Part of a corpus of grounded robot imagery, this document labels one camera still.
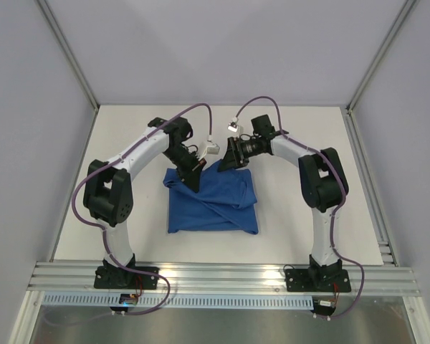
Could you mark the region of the aluminium mounting rail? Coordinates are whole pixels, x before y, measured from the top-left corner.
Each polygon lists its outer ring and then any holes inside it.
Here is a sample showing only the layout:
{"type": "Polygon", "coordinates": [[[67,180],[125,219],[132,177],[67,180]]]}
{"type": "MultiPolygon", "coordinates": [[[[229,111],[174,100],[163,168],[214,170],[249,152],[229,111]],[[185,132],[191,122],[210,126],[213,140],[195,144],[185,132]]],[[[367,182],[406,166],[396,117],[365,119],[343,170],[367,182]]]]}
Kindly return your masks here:
{"type": "MultiPolygon", "coordinates": [[[[55,260],[35,264],[29,291],[93,291],[100,261],[55,260]]],[[[173,292],[195,294],[286,295],[281,264],[209,264],[151,262],[170,282],[173,292]]],[[[365,282],[357,267],[345,266],[352,294],[363,296],[413,296],[421,294],[413,270],[393,265],[366,266],[365,282]]]]}

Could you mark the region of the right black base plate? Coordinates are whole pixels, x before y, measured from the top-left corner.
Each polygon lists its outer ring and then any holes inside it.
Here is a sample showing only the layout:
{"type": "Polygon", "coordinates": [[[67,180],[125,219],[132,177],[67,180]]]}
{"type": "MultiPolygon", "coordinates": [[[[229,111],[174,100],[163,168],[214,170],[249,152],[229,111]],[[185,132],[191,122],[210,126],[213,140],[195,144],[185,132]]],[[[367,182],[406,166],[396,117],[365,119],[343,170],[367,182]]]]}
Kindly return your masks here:
{"type": "Polygon", "coordinates": [[[284,268],[288,292],[342,292],[352,291],[345,269],[284,268]]]}

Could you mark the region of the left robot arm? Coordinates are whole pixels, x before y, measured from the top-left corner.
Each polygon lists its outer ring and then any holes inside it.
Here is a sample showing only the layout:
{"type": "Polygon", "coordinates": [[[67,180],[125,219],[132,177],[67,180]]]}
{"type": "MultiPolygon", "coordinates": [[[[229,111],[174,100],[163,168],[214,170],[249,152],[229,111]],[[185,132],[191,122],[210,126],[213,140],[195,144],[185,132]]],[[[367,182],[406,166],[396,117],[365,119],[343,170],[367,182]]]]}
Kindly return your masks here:
{"type": "Polygon", "coordinates": [[[139,273],[130,247],[127,219],[133,210],[132,182],[156,156],[163,154],[175,165],[184,186],[199,192],[206,160],[184,145],[192,135],[193,129],[185,118],[172,122],[154,118],[144,134],[117,157],[94,160],[89,165],[83,205],[96,224],[105,227],[102,237],[108,245],[102,265],[95,272],[96,289],[130,289],[139,280],[144,281],[146,289],[155,288],[158,269],[146,267],[139,273]]]}

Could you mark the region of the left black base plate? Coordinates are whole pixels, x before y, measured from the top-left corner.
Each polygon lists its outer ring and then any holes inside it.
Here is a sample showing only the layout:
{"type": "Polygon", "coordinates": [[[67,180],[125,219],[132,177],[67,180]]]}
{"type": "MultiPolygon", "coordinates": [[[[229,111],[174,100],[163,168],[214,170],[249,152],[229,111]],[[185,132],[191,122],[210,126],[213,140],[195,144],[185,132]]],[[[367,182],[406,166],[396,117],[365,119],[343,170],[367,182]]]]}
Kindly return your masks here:
{"type": "Polygon", "coordinates": [[[99,266],[95,271],[93,287],[99,290],[155,290],[157,288],[158,278],[143,272],[158,274],[159,268],[139,266],[133,267],[133,269],[140,270],[140,273],[125,271],[109,264],[99,266]]]}

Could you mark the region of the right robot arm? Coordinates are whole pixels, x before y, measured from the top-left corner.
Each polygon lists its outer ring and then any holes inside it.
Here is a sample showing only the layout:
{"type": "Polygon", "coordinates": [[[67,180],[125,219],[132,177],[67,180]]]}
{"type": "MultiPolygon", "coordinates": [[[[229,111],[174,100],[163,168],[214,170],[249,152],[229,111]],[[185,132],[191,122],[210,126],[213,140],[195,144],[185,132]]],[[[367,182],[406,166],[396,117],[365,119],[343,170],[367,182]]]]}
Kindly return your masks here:
{"type": "Polygon", "coordinates": [[[276,130],[268,115],[252,119],[253,134],[243,139],[240,135],[227,139],[227,149],[219,164],[219,171],[239,169],[249,159],[263,153],[282,158],[299,170],[301,194],[312,211],[313,245],[309,267],[303,280],[314,290],[326,290],[345,270],[335,251],[335,228],[338,211],[345,203],[348,182],[334,148],[316,150],[289,136],[283,129],[276,130]]]}

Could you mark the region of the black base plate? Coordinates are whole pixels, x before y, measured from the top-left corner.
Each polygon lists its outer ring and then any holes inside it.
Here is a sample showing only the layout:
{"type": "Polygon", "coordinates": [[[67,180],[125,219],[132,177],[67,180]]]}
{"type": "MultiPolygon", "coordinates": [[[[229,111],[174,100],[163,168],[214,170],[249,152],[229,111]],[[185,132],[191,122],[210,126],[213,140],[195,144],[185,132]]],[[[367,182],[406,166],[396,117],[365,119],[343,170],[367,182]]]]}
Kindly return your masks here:
{"type": "Polygon", "coordinates": [[[284,268],[288,292],[342,292],[352,291],[345,269],[284,268]]]}
{"type": "Polygon", "coordinates": [[[158,278],[143,272],[158,274],[159,268],[139,266],[133,267],[133,269],[140,270],[140,273],[125,271],[109,264],[99,266],[95,271],[93,287],[99,290],[155,290],[157,288],[158,278]]]}

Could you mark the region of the blue surgical drape cloth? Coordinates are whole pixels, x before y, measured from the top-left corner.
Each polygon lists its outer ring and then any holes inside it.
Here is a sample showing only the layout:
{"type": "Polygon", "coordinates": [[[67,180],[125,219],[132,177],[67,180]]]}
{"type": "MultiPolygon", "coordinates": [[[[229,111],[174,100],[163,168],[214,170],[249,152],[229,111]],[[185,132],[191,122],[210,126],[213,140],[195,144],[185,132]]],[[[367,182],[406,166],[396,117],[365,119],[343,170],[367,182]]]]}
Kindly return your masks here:
{"type": "Polygon", "coordinates": [[[183,184],[176,169],[163,179],[168,189],[168,233],[179,231],[243,231],[259,233],[252,173],[249,169],[218,171],[220,161],[202,171],[200,190],[183,184]]]}

